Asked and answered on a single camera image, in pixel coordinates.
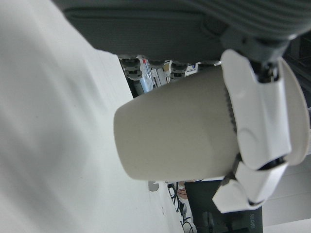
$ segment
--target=black monitor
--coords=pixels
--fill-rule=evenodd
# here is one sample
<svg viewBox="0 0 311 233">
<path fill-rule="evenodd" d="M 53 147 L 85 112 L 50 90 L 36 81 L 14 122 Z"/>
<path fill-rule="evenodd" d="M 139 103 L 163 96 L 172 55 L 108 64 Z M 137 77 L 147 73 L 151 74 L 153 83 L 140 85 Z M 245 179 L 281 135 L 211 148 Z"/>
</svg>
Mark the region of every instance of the black monitor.
<svg viewBox="0 0 311 233">
<path fill-rule="evenodd" d="M 221 181 L 185 183 L 193 216 L 199 233 L 262 233 L 262 209 L 222 214 L 212 198 Z"/>
</svg>

